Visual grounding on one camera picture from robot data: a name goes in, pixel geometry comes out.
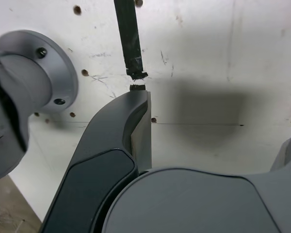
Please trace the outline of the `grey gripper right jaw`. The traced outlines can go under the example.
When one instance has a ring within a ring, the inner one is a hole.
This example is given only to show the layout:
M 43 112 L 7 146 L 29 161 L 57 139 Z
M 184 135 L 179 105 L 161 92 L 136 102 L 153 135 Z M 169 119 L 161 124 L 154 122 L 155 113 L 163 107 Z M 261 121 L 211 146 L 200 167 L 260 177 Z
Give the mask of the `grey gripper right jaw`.
M 166 168 L 135 179 L 114 200 L 104 233 L 291 233 L 291 139 L 280 169 L 222 175 Z

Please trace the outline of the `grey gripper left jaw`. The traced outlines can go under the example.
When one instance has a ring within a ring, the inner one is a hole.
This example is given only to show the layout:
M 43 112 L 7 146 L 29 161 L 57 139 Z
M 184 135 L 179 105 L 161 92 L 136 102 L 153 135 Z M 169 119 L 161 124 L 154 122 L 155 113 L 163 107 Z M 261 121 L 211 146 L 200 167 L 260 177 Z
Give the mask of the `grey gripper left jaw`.
M 150 93 L 129 91 L 105 105 L 89 122 L 41 232 L 101 232 L 117 195 L 151 167 Z

